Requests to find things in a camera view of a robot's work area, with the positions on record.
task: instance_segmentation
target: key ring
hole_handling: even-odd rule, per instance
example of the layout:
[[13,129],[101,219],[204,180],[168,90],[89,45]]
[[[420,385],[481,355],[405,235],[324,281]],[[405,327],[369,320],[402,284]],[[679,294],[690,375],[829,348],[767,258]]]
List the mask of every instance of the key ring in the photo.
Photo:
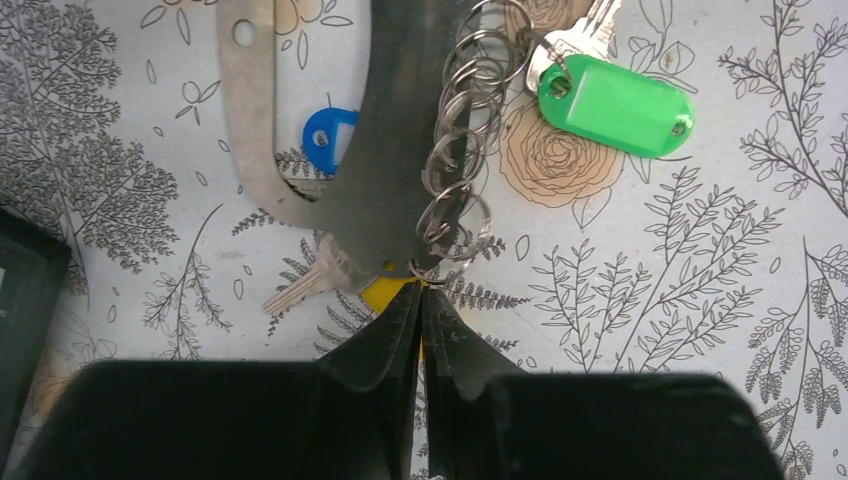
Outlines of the key ring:
[[[434,132],[434,139],[438,141],[445,133],[449,132],[452,128],[454,128],[454,122],[456,121],[459,114],[462,112],[466,104],[470,104],[471,111],[476,110],[474,108],[474,97],[479,96],[482,97],[482,100],[487,99],[485,93],[476,91],[476,90],[463,90],[456,94],[453,98],[451,98],[447,104],[445,104],[444,108],[439,111],[439,117],[436,119],[436,130]],[[488,138],[489,135],[494,133],[497,128],[495,128],[495,122],[500,118],[500,111],[503,105],[496,105],[495,103],[489,101],[485,106],[489,107],[489,119],[483,125],[475,128],[473,131],[483,137]]]
[[446,76],[448,76],[448,72],[450,72],[450,66],[453,65],[454,60],[459,60],[463,64],[473,60],[474,57],[468,58],[465,55],[463,55],[463,52],[467,48],[474,45],[475,43],[479,43],[480,40],[482,40],[484,38],[494,38],[494,39],[498,40],[499,42],[503,43],[503,45],[504,45],[504,47],[506,48],[506,51],[507,51],[507,55],[508,55],[507,65],[509,66],[509,68],[504,68],[504,71],[510,72],[510,75],[507,76],[506,78],[494,77],[494,76],[476,76],[475,78],[477,80],[480,80],[480,81],[483,81],[483,82],[503,82],[503,83],[509,83],[513,78],[515,78],[515,75],[518,75],[518,72],[520,72],[524,68],[523,64],[519,64],[519,63],[516,62],[516,58],[518,56],[517,54],[519,53],[518,48],[515,46],[515,44],[512,42],[512,40],[510,40],[509,37],[507,37],[503,33],[501,33],[498,30],[488,29],[488,28],[483,28],[483,29],[475,30],[475,31],[471,32],[467,36],[463,37],[459,41],[459,43],[457,43],[456,46],[453,47],[453,49],[451,50],[451,53],[448,55],[448,61],[445,62],[445,65],[442,67],[442,78],[445,78]]
[[[468,269],[468,267],[471,265],[471,263],[474,261],[474,259],[477,257],[477,255],[483,250],[484,246],[486,245],[486,242],[492,236],[492,212],[491,212],[491,208],[489,207],[488,203],[482,197],[480,197],[479,195],[474,193],[474,187],[471,184],[470,180],[462,180],[462,181],[456,182],[453,185],[451,185],[450,187],[446,188],[438,197],[434,198],[433,201],[430,203],[430,205],[427,206],[427,209],[424,210],[424,213],[421,215],[421,218],[418,219],[418,224],[416,225],[416,232],[418,232],[418,234],[422,238],[428,237],[428,234],[430,233],[432,225],[435,223],[434,221],[436,220],[436,216],[435,216],[436,207],[439,205],[440,202],[449,198],[457,190],[464,191],[464,193],[465,193],[465,200],[462,202],[462,209],[465,208],[465,205],[472,198],[474,199],[475,204],[479,204],[480,207],[483,209],[483,217],[484,217],[483,225],[480,227],[480,231],[477,234],[477,241],[468,249],[468,251],[453,254],[453,255],[450,255],[450,254],[447,254],[447,253],[441,254],[441,256],[445,259],[463,262],[459,266],[458,270],[456,270],[455,272],[449,273],[444,278],[437,278],[437,279],[427,278],[426,272],[422,272],[418,268],[418,264],[415,261],[415,259],[414,258],[409,259],[409,264],[408,264],[409,271],[412,272],[412,274],[415,277],[429,283],[430,285],[445,285],[445,284],[453,281],[453,279],[458,278],[460,275],[462,275],[465,272],[465,270]],[[430,222],[427,223],[427,226],[425,227],[424,224],[426,223],[427,220],[430,220]],[[438,232],[439,233],[438,238],[441,238],[448,231],[450,231],[451,227],[450,227],[450,225],[442,224],[438,228],[440,230]],[[467,233],[467,229],[465,229],[464,227],[461,227],[461,230],[463,232]]]
[[[471,8],[471,11],[469,11],[468,15],[466,15],[466,16],[465,16],[465,19],[463,19],[462,23],[460,24],[459,29],[456,31],[456,34],[457,34],[457,47],[459,46],[459,44],[460,44],[460,43],[462,43],[462,40],[463,40],[463,39],[460,39],[460,35],[461,35],[461,32],[462,32],[462,28],[463,28],[463,27],[469,27],[469,28],[471,28],[471,27],[469,26],[469,24],[468,24],[468,23],[471,21],[471,19],[472,19],[475,15],[481,14],[481,13],[483,12],[483,7],[485,7],[486,5],[488,5],[488,4],[490,4],[490,3],[493,3],[493,4],[501,4],[501,5],[503,5],[504,7],[514,7],[514,8],[517,8],[517,9],[518,9],[518,13],[521,15],[521,19],[522,19],[522,20],[524,20],[524,22],[527,24],[527,26],[526,26],[526,27],[524,27],[524,28],[530,28],[530,29],[533,29],[533,28],[535,27],[535,26],[533,25],[533,19],[530,17],[530,11],[527,9],[527,7],[525,7],[525,6],[524,6],[522,3],[520,3],[518,0],[481,0],[480,2],[478,2],[476,5],[474,5],[474,6]],[[513,49],[515,49],[515,48],[516,48],[516,47],[518,47],[518,46],[517,46],[517,45],[515,45],[515,44],[513,44],[513,42],[512,42],[512,39],[511,39],[511,38],[507,37],[506,35],[503,35],[503,36],[506,38],[506,40],[507,40],[507,42],[508,42],[508,43],[506,44],[506,45],[507,45],[507,48],[509,48],[509,49],[510,49],[510,51],[514,51]],[[527,68],[527,65],[530,63],[530,57],[531,57],[532,55],[533,55],[533,45],[532,45],[532,44],[530,44],[530,45],[527,45],[527,49],[525,50],[525,52],[524,52],[524,56],[523,56],[523,58],[521,59],[521,61],[520,61],[520,62],[518,62],[518,63],[517,63],[514,67],[512,67],[512,68],[513,68],[513,70],[510,72],[510,74],[509,74],[507,77],[505,77],[505,78],[503,79],[505,84],[508,84],[508,83],[512,82],[512,80],[514,80],[514,79],[515,79],[515,77],[517,77],[517,76],[518,76],[518,74],[519,74],[519,73],[521,73],[521,71],[522,71],[522,70],[524,70],[524,69],[526,69],[526,68]]]
[[436,157],[440,157],[451,169],[456,169],[457,165],[455,162],[453,164],[447,162],[448,159],[453,160],[447,153],[447,148],[452,142],[459,140],[462,137],[473,138],[476,142],[473,167],[470,170],[466,168],[468,173],[463,173],[463,180],[473,179],[478,173],[480,173],[480,170],[483,169],[483,162],[486,157],[486,144],[482,141],[480,134],[468,128],[452,128],[449,132],[442,135],[442,138],[436,142],[436,146],[433,147],[433,150],[427,157],[427,163],[424,164],[424,170],[421,171],[421,183],[424,184],[424,189],[427,190],[430,195],[438,197],[444,193],[444,189],[437,188],[437,186],[433,185],[434,172],[436,172]]
[[569,88],[571,85],[574,85],[574,81],[571,78],[571,73],[569,73],[568,69],[565,68],[565,57],[559,54],[556,47],[545,38],[544,35],[539,32],[533,30],[532,28],[524,27],[518,31],[518,36],[525,36],[530,38],[532,41],[536,42],[537,45],[544,48],[546,52],[548,52],[548,56],[551,60],[553,60],[559,68],[562,69],[562,72],[565,74],[565,79],[568,82]]
[[[484,61],[490,62],[490,65],[479,65]],[[465,65],[459,67],[456,72],[450,78],[442,78],[442,83],[444,85],[444,90],[442,90],[442,94],[439,97],[439,109],[444,110],[445,105],[448,103],[452,96],[458,95],[461,92],[465,91],[475,91],[479,93],[483,93],[479,90],[473,90],[471,88],[464,90],[457,90],[457,88],[462,85],[464,82],[481,82],[488,87],[493,87],[492,92],[486,96],[484,100],[478,100],[474,102],[471,106],[472,108],[480,108],[486,106],[488,99],[497,100],[498,102],[503,102],[503,96],[506,93],[506,84],[504,82],[491,82],[486,83],[481,81],[477,76],[477,72],[483,71],[486,68],[491,68],[494,73],[498,76],[498,78],[503,78],[504,70],[503,66],[492,57],[477,57],[471,59]]]

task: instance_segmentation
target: key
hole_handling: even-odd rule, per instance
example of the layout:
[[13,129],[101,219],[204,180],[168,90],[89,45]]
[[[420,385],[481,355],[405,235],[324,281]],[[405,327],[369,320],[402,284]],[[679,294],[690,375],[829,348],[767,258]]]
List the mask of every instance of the key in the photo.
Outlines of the key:
[[539,45],[533,51],[527,68],[525,86],[533,93],[539,90],[542,75],[557,61],[557,56],[565,58],[575,53],[591,55],[601,60],[609,60],[609,41],[612,35],[612,23],[615,12],[621,7],[621,0],[596,0],[589,13],[575,22],[568,30],[555,30],[545,35],[556,54]]
[[309,198],[318,199],[324,193],[324,190],[330,185],[332,180],[320,179],[320,178],[286,178],[286,182],[292,186],[292,188]]
[[318,240],[318,258],[306,275],[274,295],[262,305],[262,309],[268,315],[279,315],[302,302],[306,297],[336,288],[348,293],[359,293],[371,285],[375,279],[373,275],[359,269],[339,249],[336,240],[331,235],[325,234]]

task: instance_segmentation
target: key tag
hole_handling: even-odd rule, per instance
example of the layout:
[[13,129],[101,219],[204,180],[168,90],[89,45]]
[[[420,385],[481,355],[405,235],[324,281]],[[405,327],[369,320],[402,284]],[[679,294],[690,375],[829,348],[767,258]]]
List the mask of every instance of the key tag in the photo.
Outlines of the key tag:
[[[338,164],[335,161],[336,139],[339,124],[356,125],[359,114],[341,108],[325,108],[315,112],[303,127],[303,153],[312,165],[327,175],[335,175]],[[327,143],[319,143],[319,135],[324,133]]]
[[589,55],[565,58],[539,83],[539,108],[556,128],[645,158],[686,142],[695,125],[686,94]]

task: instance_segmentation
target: rose drawing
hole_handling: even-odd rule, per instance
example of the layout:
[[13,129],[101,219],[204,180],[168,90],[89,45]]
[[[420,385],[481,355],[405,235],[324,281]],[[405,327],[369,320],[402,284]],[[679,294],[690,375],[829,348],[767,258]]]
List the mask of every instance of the rose drawing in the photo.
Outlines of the rose drawing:
[[554,128],[527,94],[507,106],[504,118],[500,170],[531,202],[569,205],[610,187],[621,175],[622,152]]
[[[520,0],[533,20],[534,29],[542,35],[554,30],[571,27],[577,16],[575,12],[585,13],[591,1],[587,0]],[[519,30],[527,26],[522,12],[514,7],[504,11],[506,32],[509,38],[515,38]]]
[[277,35],[288,35],[297,30],[300,22],[312,23],[324,13],[322,0],[276,0],[276,7]]

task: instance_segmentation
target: floral tablecloth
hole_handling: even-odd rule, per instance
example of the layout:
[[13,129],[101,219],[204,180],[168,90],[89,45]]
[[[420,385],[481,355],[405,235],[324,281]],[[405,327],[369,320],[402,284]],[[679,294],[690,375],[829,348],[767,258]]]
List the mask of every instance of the floral tablecloth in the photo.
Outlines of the floral tablecloth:
[[[309,359],[373,318],[338,293],[262,314],[315,232],[239,185],[215,3],[0,1],[0,205],[74,253],[12,464],[92,362]],[[315,176],[300,130],[361,103],[368,4],[277,3],[277,162]],[[526,3],[543,31],[588,9]],[[846,17],[840,0],[623,0],[613,61],[696,105],[664,161],[552,130],[516,83],[484,170],[496,238],[445,287],[466,321],[529,371],[722,376],[788,477],[846,476]]]

